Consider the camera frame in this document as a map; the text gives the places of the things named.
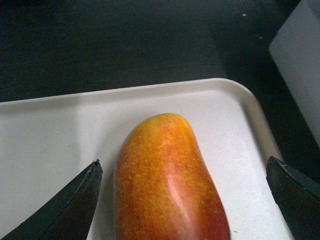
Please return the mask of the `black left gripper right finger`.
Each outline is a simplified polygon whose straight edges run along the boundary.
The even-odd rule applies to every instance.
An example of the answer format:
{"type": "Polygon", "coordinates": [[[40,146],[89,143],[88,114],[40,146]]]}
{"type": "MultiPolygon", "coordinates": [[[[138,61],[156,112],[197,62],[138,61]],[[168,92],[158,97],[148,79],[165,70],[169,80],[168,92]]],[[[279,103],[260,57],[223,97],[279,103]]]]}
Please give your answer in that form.
{"type": "Polygon", "coordinates": [[[295,240],[320,238],[320,184],[271,156],[266,180],[295,240]]]}

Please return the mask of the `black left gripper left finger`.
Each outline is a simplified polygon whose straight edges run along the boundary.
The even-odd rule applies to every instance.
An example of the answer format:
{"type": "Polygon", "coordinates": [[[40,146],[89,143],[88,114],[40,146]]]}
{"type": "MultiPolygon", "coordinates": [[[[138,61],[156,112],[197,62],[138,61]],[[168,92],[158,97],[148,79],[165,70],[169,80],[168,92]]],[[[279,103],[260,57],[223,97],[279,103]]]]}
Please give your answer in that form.
{"type": "Polygon", "coordinates": [[[4,240],[85,240],[93,221],[103,169],[97,159],[4,240]]]}

